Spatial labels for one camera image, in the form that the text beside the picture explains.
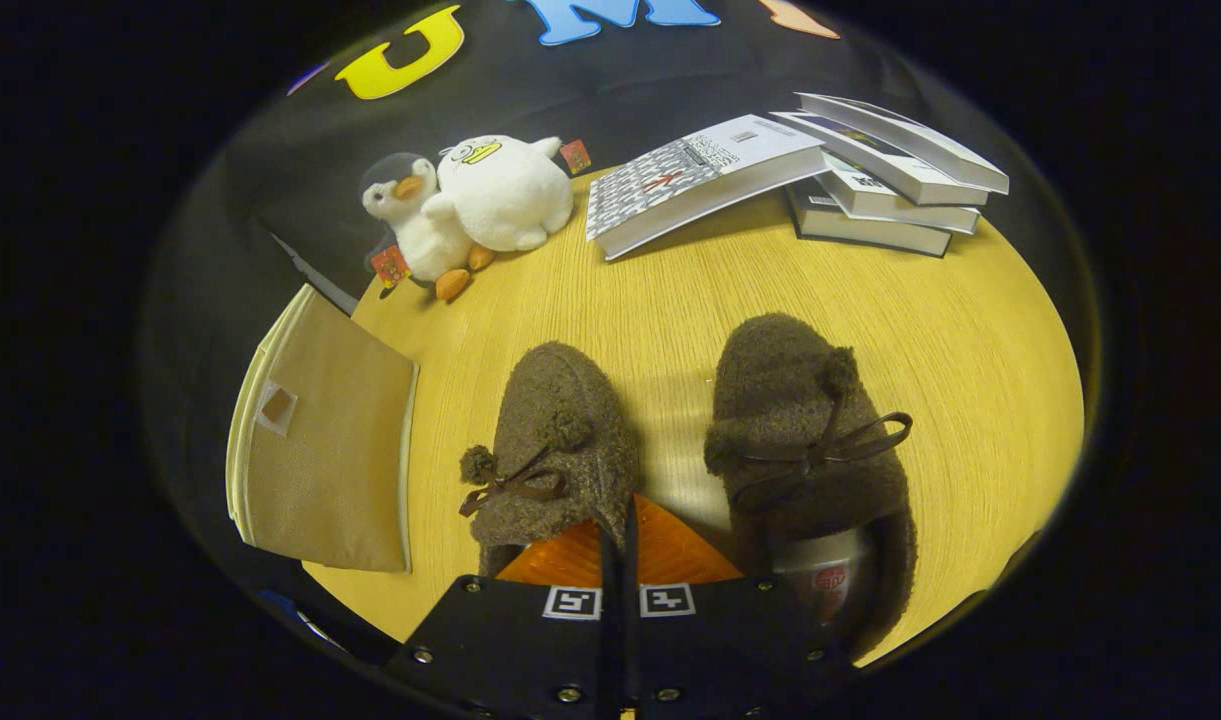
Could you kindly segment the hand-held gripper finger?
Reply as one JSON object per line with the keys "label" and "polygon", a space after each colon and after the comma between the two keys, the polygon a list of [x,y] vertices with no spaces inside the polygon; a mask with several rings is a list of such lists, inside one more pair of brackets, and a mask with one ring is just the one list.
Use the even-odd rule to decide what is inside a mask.
{"label": "hand-held gripper finger", "polygon": [[602,585],[454,578],[385,664],[451,719],[618,719],[624,707],[621,561],[600,532]]}
{"label": "hand-held gripper finger", "polygon": [[634,497],[625,587],[625,685],[639,719],[821,719],[856,669],[781,575],[646,583],[718,552],[654,502]]}

